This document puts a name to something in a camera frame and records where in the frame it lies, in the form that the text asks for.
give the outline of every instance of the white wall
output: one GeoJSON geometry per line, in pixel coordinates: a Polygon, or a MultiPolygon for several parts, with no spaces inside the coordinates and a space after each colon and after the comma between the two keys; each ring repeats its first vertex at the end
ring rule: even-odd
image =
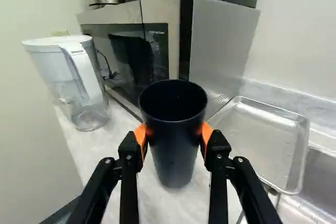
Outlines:
{"type": "Polygon", "coordinates": [[[336,0],[258,0],[245,76],[336,98],[336,0]]]}
{"type": "Polygon", "coordinates": [[[23,39],[79,33],[83,0],[1,0],[0,222],[36,224],[78,196],[80,177],[23,39]]]}

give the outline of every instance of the microwave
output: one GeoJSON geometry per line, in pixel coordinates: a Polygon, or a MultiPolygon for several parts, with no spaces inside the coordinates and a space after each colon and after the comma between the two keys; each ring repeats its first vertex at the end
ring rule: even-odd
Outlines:
{"type": "Polygon", "coordinates": [[[106,91],[137,118],[150,84],[183,79],[208,95],[209,119],[238,95],[259,10],[220,0],[135,0],[77,15],[106,91]]]}

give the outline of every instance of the metal baking tray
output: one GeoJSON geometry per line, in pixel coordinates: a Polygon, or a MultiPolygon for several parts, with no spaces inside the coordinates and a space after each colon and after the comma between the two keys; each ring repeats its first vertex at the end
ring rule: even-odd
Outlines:
{"type": "Polygon", "coordinates": [[[302,115],[246,97],[234,97],[208,121],[244,156],[260,180],[285,194],[302,189],[309,120],[302,115]]]}

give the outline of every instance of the black cup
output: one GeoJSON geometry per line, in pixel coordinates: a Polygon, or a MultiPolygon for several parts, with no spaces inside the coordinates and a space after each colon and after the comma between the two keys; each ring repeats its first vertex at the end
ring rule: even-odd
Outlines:
{"type": "Polygon", "coordinates": [[[156,82],[140,94],[146,139],[168,188],[181,188],[192,178],[206,104],[205,91],[182,80],[156,82]]]}

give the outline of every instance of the kitchen counter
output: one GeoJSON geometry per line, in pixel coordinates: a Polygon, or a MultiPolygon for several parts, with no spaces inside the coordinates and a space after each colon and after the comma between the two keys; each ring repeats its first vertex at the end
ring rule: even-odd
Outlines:
{"type": "MultiPolygon", "coordinates": [[[[118,158],[118,146],[129,131],[140,122],[110,99],[111,121],[91,132],[77,131],[56,108],[67,144],[85,185],[98,162],[104,157],[118,158]]],[[[138,174],[138,198],[141,223],[207,223],[210,173],[199,152],[191,182],[179,191],[160,185],[151,152],[138,174]]],[[[111,194],[102,223],[119,223],[120,183],[111,194]]],[[[232,185],[228,185],[229,223],[236,223],[241,207],[232,185]]]]}

